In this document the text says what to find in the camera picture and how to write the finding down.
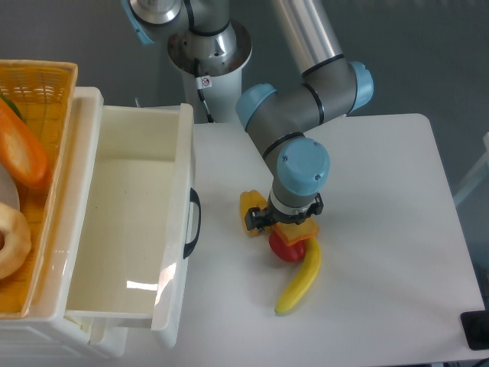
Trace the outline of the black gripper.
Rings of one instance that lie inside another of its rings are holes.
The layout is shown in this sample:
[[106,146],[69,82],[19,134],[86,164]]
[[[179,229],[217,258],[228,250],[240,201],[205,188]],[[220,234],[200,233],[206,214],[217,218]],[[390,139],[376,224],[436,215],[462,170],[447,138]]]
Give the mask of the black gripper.
[[264,208],[251,207],[244,216],[245,228],[249,232],[264,232],[274,223],[300,225],[311,216],[319,216],[324,209],[321,193],[318,192],[313,201],[304,207],[292,208],[280,202],[268,200]]

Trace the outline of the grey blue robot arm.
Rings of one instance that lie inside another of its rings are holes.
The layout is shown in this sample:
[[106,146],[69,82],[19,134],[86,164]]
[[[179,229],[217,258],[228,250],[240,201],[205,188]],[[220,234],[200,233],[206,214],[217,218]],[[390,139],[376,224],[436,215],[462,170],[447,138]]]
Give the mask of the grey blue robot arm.
[[275,1],[277,19],[302,83],[281,94],[269,84],[241,88],[251,38],[233,20],[227,1],[124,1],[142,44],[167,38],[167,53],[183,79],[198,122],[238,121],[272,173],[267,202],[243,213],[247,230],[301,224],[323,209],[320,195],[329,156],[306,133],[367,104],[374,92],[363,63],[345,59],[319,1]]

